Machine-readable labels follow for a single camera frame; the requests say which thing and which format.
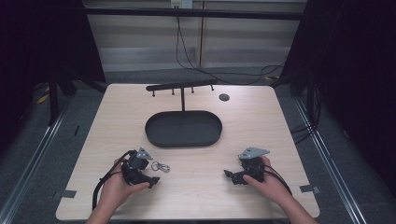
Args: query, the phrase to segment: white wall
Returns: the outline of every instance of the white wall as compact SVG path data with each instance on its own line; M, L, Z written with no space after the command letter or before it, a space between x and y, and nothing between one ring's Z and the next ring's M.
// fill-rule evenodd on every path
M85 0L84 3L86 6L170 7L170 0ZM218 10L303 12L304 6L304 0L193 1L194 8ZM89 20L106 71L179 67L176 18L89 15ZM180 18L189 58L194 65L202 67L281 63L289 52L297 26L297 21ZM178 56L187 63L181 45Z

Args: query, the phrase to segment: gray floor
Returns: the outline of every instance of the gray floor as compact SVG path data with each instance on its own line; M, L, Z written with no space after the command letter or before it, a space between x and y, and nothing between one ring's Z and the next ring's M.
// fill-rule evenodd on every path
M261 68L211 68L207 70L259 74ZM245 84L257 78L240 75L217 76L233 84ZM108 83L169 83L208 77L210 75L186 69L106 73ZM269 83L262 78L255 85ZM84 84L77 83L77 86L78 92L74 97L61 95L61 105L67 105L67 102L70 104L65 110L63 122L43 161L40 162L26 195L22 198L12 223L62 223L55 216L59 200L53 199L52 196L55 191L65 189L103 97L102 93ZM35 93L35 99L41 95L42 91ZM290 129L303 124L295 99L290 96L289 86L276 88L276 95ZM49 112L48 101L41 105L32 103L22 121L20 133L10 145L8 154L0 159L0 205L2 207L48 128ZM318 131L352 195L359 203L367 223L395 223L396 202L387 187L361 157L353 141L344 137L342 127L338 125L325 106L321 115ZM317 220L320 223L353 223L312 139L306 138L297 145L297 149L311 185L320 189L320 193L316 194L320 208ZM228 222L240 223L237 220ZM263 223L262 220L251 220L251 223L259 222Z

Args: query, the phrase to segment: black curtain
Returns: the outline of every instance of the black curtain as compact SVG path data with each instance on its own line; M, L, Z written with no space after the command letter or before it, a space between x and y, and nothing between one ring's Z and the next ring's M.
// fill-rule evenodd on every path
M329 109L396 196L396 2L311 0L282 76L312 74Z
M31 103L34 86L48 82L50 72L63 74L64 79L73 79L71 72L92 81L106 80L87 16L62 12L63 7L83 7L80 0L7 0L0 5L0 147L4 152Z

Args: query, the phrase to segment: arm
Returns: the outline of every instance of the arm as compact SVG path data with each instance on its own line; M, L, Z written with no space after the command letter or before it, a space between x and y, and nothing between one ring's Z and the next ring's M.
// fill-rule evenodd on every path
M271 166L270 160L262 156L265 165ZM249 175L244 175L244 179L249 185L256 188L265 198L277 203L288 216L292 224L314 224L317 223L308 212L295 200L286 188L273 176L264 173L264 182L259 182Z
M107 223L116 212L117 208L125 203L131 194L146 189L149 186L149 183L129 186L123 179L120 171L121 165L119 164L113 171L114 175L103 185L99 203L95 209L93 209L86 222L87 224Z

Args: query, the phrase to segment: wooden table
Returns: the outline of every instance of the wooden table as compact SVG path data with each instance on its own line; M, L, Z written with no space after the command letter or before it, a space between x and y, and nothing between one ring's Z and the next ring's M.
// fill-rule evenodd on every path
M152 189L132 195L113 216L127 220L274 219L286 217L275 204L251 186L234 185L223 170L242 171L237 155L247 147L271 150L274 168L289 184L294 197L313 216L319 214L304 168L282 110L270 87L214 86L186 89L186 110L216 114L223 130L217 143L201 148L158 148L145 134L146 121L162 111L180 110L180 92L146 91L147 85L112 84L107 88L78 162L67 185L75 198L62 198L56 212L60 220L87 219L92 193L113 161L128 150L144 147L153 161L171 167ZM219 95L230 100L223 102Z

